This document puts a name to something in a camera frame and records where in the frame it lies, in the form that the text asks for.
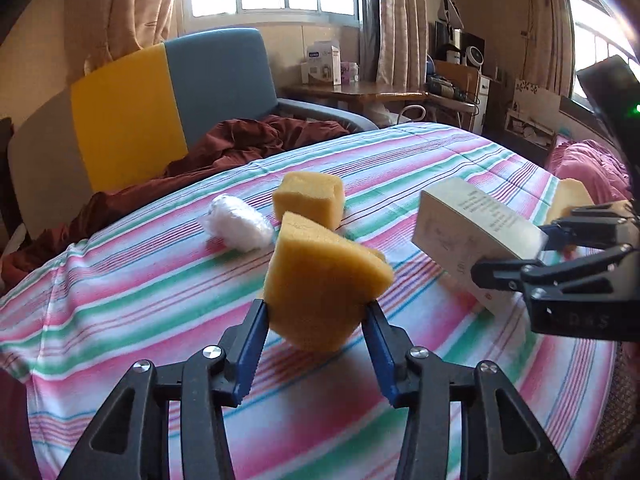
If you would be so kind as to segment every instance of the bed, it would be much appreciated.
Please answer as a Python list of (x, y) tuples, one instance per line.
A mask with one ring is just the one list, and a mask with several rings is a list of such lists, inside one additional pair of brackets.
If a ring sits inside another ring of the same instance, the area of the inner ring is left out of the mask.
[[(339, 175), (338, 232), (382, 251), (396, 281), (386, 316), (444, 360), (495, 360), (574, 474), (596, 433), (615, 358), (612, 342), (527, 330), (521, 301), (494, 317), (412, 243), (418, 192), (460, 176), (538, 224), (557, 179), (509, 150), (442, 124), (412, 123), (255, 160), (157, 200), (33, 271), (0, 303), (0, 363), (23, 383), (38, 468), (52, 480), (107, 394), (138, 359), (184, 360), (239, 323), (272, 249), (247, 254), (196, 219), (222, 192), (277, 225), (271, 192), (292, 170)], [(546, 253), (545, 261), (559, 261)], [(405, 410), (378, 390), (362, 333), (330, 358), (268, 335), (252, 390), (225, 412), (238, 479), (392, 478)], [(449, 477), (460, 468), (451, 412)], [(181, 478), (179, 404), (170, 409), (172, 479)]]

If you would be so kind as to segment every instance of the beige curtain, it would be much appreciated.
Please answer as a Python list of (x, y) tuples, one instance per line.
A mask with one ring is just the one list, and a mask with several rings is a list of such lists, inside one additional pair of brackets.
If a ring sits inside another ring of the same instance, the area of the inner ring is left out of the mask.
[(574, 37), (569, 0), (533, 0), (534, 37), (523, 79), (568, 96), (574, 77)]
[(424, 84), (426, 0), (380, 0), (378, 82), (415, 89)]
[(174, 0), (65, 0), (68, 82), (167, 38)]

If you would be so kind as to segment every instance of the box on table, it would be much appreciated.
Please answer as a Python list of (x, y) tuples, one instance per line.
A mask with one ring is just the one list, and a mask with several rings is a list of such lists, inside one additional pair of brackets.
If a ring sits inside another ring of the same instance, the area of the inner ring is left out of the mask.
[(306, 48), (310, 83), (340, 84), (340, 48), (332, 41), (316, 41)]
[(471, 267), (484, 258), (535, 259), (546, 235), (472, 184), (448, 178), (421, 192), (412, 242), (498, 316), (515, 293), (478, 287)]

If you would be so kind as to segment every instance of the yellow sponge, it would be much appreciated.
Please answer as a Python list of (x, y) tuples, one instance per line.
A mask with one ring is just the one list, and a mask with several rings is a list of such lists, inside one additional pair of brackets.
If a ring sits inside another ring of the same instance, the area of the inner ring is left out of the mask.
[(335, 230), (344, 210), (342, 180), (324, 173), (291, 171), (273, 192), (273, 209), (280, 221), (286, 211), (291, 211)]
[(285, 213), (264, 281), (270, 328), (301, 349), (337, 351), (394, 280), (376, 253)]
[(565, 178), (558, 182), (551, 207), (546, 212), (545, 224), (571, 214), (574, 207), (593, 205), (589, 192), (579, 180)]

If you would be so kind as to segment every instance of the blue armchair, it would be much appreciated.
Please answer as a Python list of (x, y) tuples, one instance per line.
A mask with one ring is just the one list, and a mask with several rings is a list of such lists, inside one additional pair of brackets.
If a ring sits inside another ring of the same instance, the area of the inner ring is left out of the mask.
[(368, 119), (276, 96), (267, 51), (254, 28), (223, 28), (164, 44), (187, 146), (220, 121), (268, 114), (337, 121), (350, 132), (377, 130)]

